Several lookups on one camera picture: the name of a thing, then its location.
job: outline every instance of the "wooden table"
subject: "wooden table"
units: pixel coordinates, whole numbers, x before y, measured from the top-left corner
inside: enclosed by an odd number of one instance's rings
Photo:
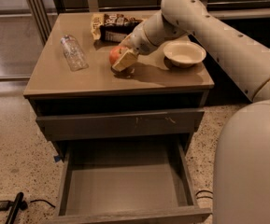
[[[214,86],[210,75],[202,63],[172,66],[165,44],[113,74],[108,53],[117,44],[93,41],[91,15],[59,16],[24,91],[64,160],[50,223],[204,220],[210,211],[197,206],[184,155]],[[66,34],[78,40],[89,68],[69,70],[60,45]]]

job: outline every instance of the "floor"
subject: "floor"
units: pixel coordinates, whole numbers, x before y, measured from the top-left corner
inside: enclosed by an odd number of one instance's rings
[[[0,18],[0,76],[30,75],[41,50],[31,17]],[[220,75],[218,67],[211,65],[210,69],[214,79],[219,78],[209,94],[206,113],[186,157],[195,192],[212,190],[220,131],[227,119],[248,103],[231,81]],[[0,82],[0,200],[14,201],[17,193],[23,192],[28,209],[19,212],[15,223],[35,224],[50,219],[54,208],[30,201],[57,203],[63,164],[54,159],[55,149],[36,126],[35,113],[22,97],[25,86],[26,82]],[[202,207],[212,206],[210,198],[200,198],[198,202]],[[7,215],[8,212],[0,212],[0,223],[6,222]]]

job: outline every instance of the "white bowl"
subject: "white bowl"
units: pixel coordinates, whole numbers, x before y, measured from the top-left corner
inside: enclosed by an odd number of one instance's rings
[[[191,41],[172,41],[163,48],[164,55],[173,65],[188,68],[200,63],[206,57],[206,51]]]

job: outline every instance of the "drawer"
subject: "drawer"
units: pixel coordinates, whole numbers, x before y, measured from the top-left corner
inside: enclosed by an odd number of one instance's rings
[[[202,108],[43,116],[36,122],[49,141],[194,133]]]
[[[199,208],[178,135],[71,141],[46,223],[194,223]]]

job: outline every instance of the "red apple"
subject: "red apple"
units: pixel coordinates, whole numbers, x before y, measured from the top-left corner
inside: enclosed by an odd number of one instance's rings
[[[109,62],[113,65],[128,48],[116,46],[109,52]]]

